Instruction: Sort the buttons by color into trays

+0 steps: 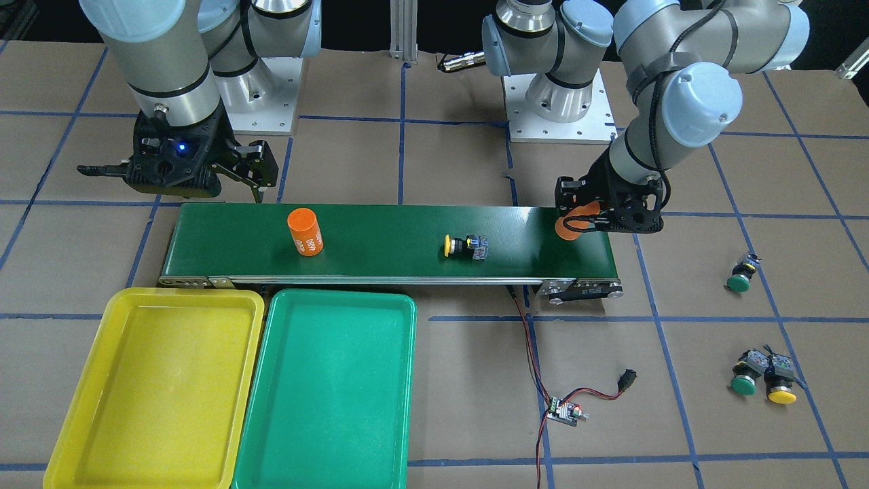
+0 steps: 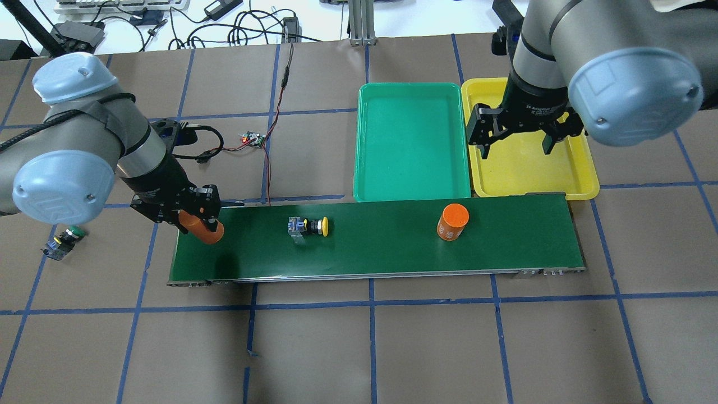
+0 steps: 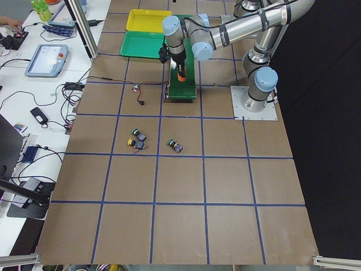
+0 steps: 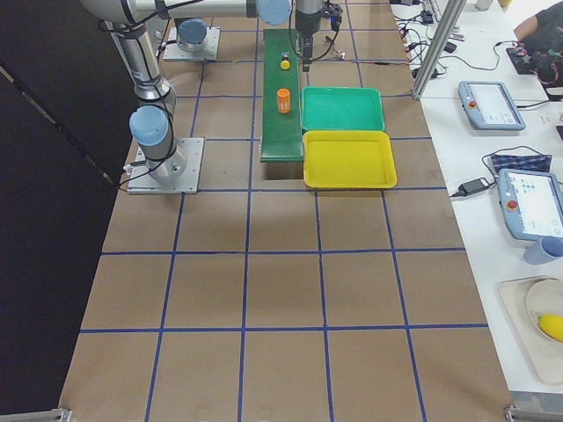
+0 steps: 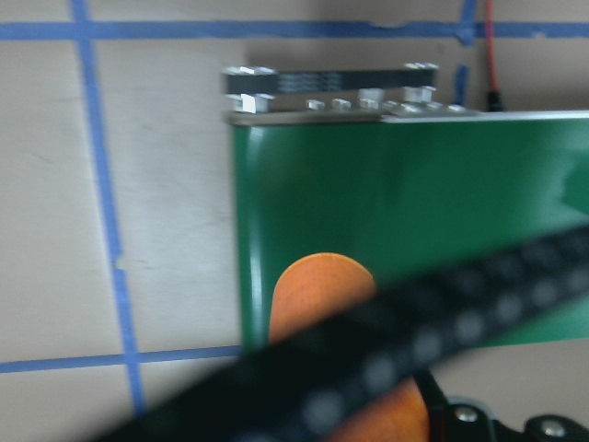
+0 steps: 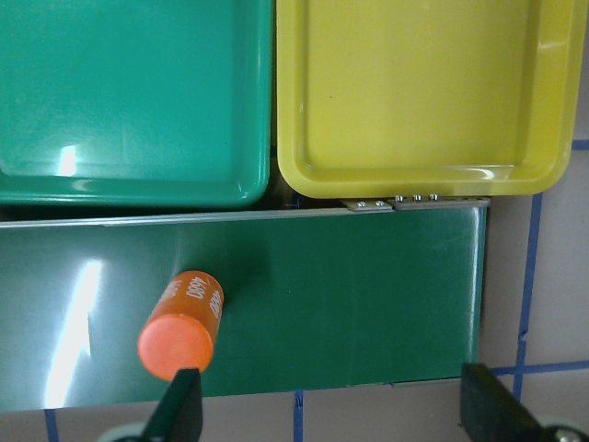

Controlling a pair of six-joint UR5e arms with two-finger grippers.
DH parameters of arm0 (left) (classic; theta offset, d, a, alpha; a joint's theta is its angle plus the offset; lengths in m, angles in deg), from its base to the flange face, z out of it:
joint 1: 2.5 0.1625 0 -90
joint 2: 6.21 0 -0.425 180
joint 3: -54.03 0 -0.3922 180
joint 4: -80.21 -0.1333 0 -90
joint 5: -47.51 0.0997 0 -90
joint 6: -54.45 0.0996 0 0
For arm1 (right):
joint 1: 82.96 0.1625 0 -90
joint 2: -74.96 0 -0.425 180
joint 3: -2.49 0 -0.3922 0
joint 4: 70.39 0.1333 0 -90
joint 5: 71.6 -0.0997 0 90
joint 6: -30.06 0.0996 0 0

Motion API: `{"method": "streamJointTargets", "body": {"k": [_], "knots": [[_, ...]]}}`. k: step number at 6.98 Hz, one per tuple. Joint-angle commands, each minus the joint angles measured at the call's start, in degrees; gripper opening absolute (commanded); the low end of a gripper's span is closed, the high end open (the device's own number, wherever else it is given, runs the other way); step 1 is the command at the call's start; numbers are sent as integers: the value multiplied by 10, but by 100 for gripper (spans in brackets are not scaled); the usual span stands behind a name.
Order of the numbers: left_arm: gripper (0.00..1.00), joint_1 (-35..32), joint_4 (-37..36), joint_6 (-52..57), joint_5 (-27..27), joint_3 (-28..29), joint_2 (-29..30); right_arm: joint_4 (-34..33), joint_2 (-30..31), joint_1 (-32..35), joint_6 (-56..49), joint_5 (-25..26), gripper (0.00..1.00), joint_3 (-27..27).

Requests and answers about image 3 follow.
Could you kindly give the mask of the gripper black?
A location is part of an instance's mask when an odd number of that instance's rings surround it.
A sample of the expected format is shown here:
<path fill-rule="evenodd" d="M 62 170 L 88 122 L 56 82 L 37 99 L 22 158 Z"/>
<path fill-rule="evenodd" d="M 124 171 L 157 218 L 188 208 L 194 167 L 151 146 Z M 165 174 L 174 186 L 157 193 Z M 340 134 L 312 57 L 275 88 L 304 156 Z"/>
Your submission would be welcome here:
<path fill-rule="evenodd" d="M 165 63 L 169 58 L 172 58 L 177 65 L 178 71 L 185 70 L 185 60 L 186 60 L 186 49 L 183 45 L 177 47 L 176 52 L 173 53 L 172 47 L 169 47 L 166 43 L 163 43 L 159 49 L 159 60 L 161 63 Z"/>

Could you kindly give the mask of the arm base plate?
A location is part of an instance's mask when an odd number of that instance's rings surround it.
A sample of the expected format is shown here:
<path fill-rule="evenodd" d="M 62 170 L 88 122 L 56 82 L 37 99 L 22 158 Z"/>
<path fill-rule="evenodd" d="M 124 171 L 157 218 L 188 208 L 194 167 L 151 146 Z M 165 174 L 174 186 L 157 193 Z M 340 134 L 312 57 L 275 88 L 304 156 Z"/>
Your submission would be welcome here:
<path fill-rule="evenodd" d="M 249 96 L 248 86 L 231 86 L 230 89 L 235 120 L 278 121 L 271 93 L 266 100 L 256 101 Z"/>

